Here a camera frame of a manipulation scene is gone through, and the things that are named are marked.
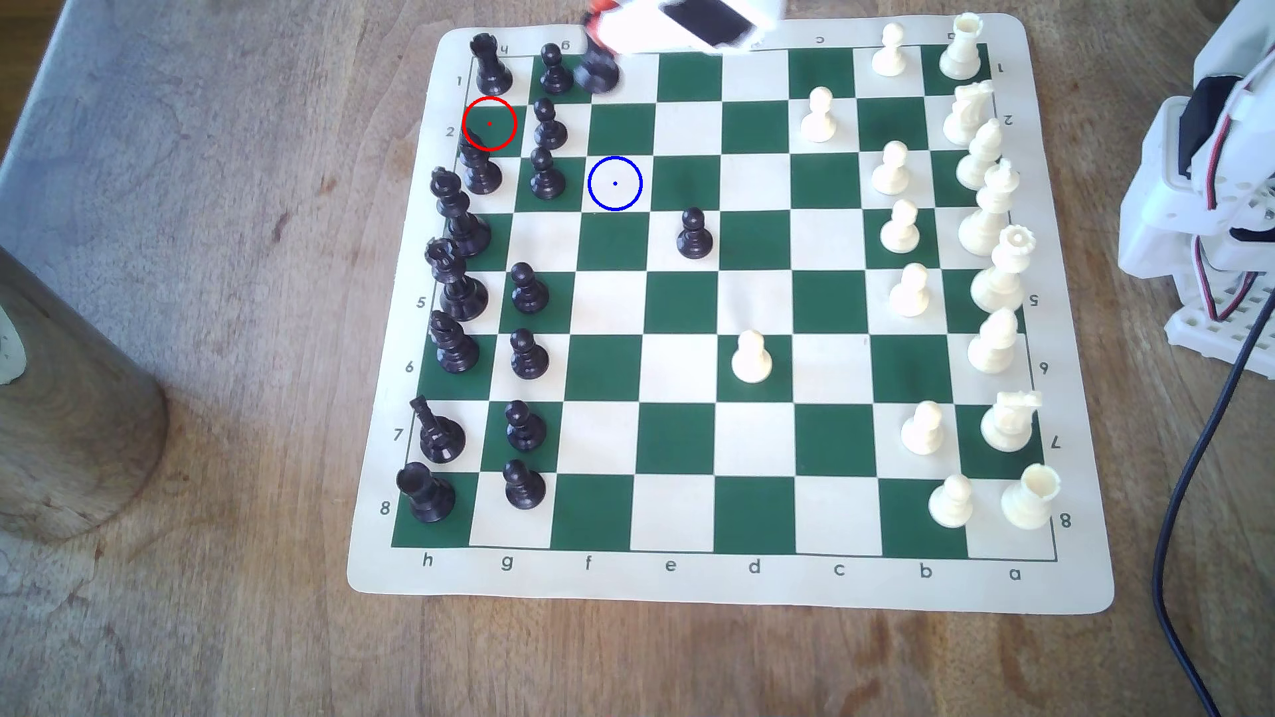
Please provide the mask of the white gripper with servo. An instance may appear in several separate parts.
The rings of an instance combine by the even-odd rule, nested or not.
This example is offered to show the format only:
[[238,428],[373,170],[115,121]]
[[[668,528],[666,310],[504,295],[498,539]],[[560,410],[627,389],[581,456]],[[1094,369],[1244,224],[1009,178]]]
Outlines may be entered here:
[[588,1],[589,34],[615,55],[695,50],[747,52],[785,18],[787,1]]

